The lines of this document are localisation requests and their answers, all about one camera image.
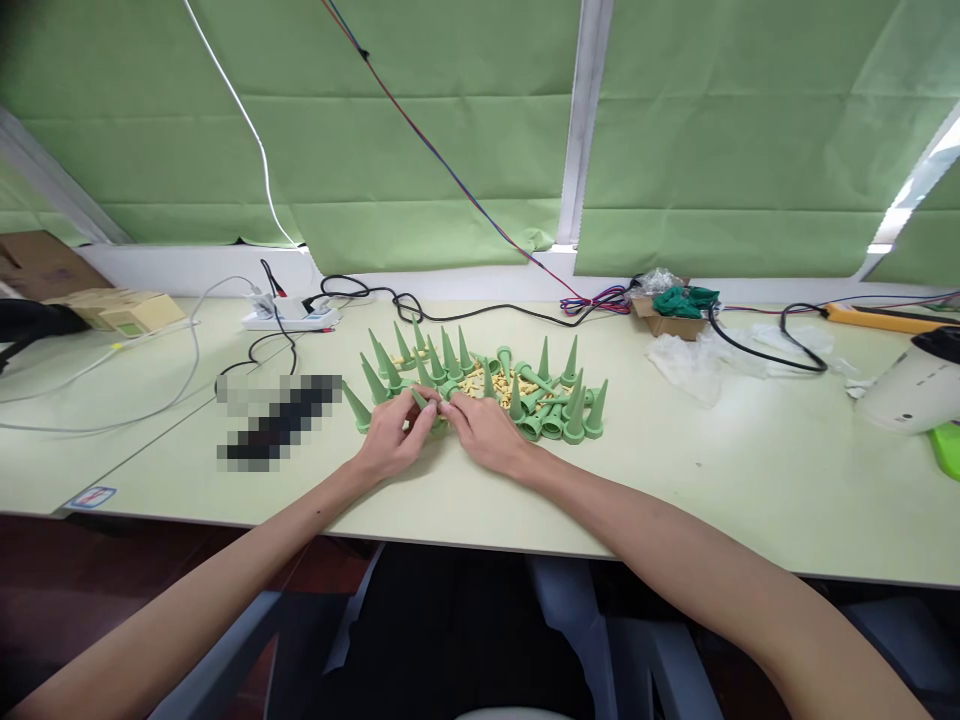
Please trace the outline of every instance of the sticker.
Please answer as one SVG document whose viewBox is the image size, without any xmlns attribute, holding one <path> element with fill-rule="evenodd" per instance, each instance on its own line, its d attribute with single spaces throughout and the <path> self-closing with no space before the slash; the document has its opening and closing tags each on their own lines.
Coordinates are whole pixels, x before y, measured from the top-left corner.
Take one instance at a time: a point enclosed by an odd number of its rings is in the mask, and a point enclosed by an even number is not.
<svg viewBox="0 0 960 720">
<path fill-rule="evenodd" d="M 67 507 L 81 508 L 90 510 L 99 505 L 103 505 L 107 500 L 116 495 L 116 488 L 92 487 L 84 490 L 77 497 L 67 503 Z"/>
</svg>

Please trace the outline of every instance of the green window blind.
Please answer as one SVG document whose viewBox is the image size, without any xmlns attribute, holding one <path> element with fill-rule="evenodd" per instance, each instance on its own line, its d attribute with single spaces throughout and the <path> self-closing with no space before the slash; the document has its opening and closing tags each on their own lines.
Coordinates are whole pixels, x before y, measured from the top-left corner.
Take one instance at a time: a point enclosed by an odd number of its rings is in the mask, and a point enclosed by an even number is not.
<svg viewBox="0 0 960 720">
<path fill-rule="evenodd" d="M 876 282 L 960 285 L 960 163 L 940 178 L 870 273 Z"/>
<path fill-rule="evenodd" d="M 27 230 L 46 230 L 73 247 L 88 242 L 16 168 L 0 158 L 0 233 Z"/>
<path fill-rule="evenodd" d="M 324 273 L 523 262 L 383 96 L 318 0 L 194 9 Z M 257 146 L 175 0 L 24 3 L 0 101 L 134 240 L 286 244 Z M 559 215 L 576 0 L 340 6 L 381 77 L 527 250 Z"/>
<path fill-rule="evenodd" d="M 617 2 L 577 272 L 850 275 L 958 96 L 955 0 Z"/>
</svg>

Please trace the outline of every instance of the person's right hand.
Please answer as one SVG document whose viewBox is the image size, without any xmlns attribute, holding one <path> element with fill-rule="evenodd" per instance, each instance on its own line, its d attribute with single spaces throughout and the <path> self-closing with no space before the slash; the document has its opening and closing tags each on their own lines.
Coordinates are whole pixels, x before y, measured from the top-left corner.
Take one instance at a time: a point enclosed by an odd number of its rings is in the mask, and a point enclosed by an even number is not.
<svg viewBox="0 0 960 720">
<path fill-rule="evenodd" d="M 514 478 L 535 452 L 506 410 L 493 398 L 476 399 L 454 393 L 449 403 L 440 403 L 440 412 L 453 425 L 460 444 L 474 462 Z"/>
</svg>

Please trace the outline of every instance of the light green desk surface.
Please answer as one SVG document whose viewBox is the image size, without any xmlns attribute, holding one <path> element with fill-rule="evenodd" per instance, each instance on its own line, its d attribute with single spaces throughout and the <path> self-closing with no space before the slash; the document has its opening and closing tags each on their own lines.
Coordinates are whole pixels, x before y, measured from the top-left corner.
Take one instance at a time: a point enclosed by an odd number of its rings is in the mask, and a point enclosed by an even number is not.
<svg viewBox="0 0 960 720">
<path fill-rule="evenodd" d="M 445 316 L 478 304 L 428 305 Z M 551 304 L 527 307 L 559 313 Z M 348 307 L 335 333 L 300 341 L 301 372 L 342 374 L 368 398 L 357 353 L 369 351 L 368 326 L 395 353 L 394 318 L 388 302 Z M 744 327 L 774 318 L 725 313 L 723 320 Z M 818 318 L 790 323 L 822 324 L 837 339 L 836 354 L 867 377 L 887 368 L 908 342 L 907 335 Z M 510 311 L 461 325 L 472 350 L 492 354 L 507 344 L 515 359 L 534 365 L 548 334 L 554 372 L 574 335 Z M 426 331 L 439 344 L 439 328 L 428 323 Z M 577 332 L 589 386 L 610 379 L 606 432 L 579 446 L 541 440 L 551 451 L 674 503 L 797 573 L 960 586 L 960 484 L 937 468 L 926 437 L 892 435 L 855 416 L 840 377 L 730 375 L 718 405 L 704 410 L 644 357 L 652 338 L 635 316 L 598 312 Z M 278 354 L 250 377 L 276 386 L 286 369 Z M 222 406 L 204 406 L 107 475 L 99 484 L 117 493 L 95 512 L 253 525 L 322 480 L 363 441 L 344 403 L 291 449 L 278 472 L 218 470 L 217 445 L 229 430 L 245 428 L 245 419 L 227 417 Z M 609 556 L 550 503 L 474 465 L 452 434 L 431 442 L 413 468 L 329 532 Z"/>
<path fill-rule="evenodd" d="M 195 300 L 180 301 L 186 311 Z M 197 326 L 200 366 L 176 406 L 147 420 L 114 430 L 73 435 L 0 429 L 0 512 L 49 514 L 137 451 L 213 400 L 213 378 L 245 360 L 247 346 L 263 333 L 240 327 L 248 312 L 243 300 L 210 298 Z M 41 340 L 17 355 L 0 376 L 0 399 L 52 387 L 122 340 L 118 333 L 91 330 Z M 284 343 L 266 341 L 262 357 Z M 20 425 L 93 427 L 143 415 L 168 402 L 193 362 L 188 329 L 161 335 L 117 353 L 66 388 L 41 398 L 0 404 L 0 421 Z M 238 368 L 236 372 L 245 372 Z"/>
</svg>

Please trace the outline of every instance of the black object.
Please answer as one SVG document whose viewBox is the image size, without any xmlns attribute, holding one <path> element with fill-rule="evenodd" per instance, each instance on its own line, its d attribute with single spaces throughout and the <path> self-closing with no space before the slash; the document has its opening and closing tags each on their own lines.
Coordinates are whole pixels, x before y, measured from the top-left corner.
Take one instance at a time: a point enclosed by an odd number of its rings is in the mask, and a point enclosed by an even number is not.
<svg viewBox="0 0 960 720">
<path fill-rule="evenodd" d="M 960 328 L 940 327 L 914 335 L 910 342 L 934 357 L 960 365 Z"/>
<path fill-rule="evenodd" d="M 41 338 L 89 330 L 87 321 L 66 305 L 44 305 L 34 300 L 0 299 L 0 373 L 10 358 Z"/>
</svg>

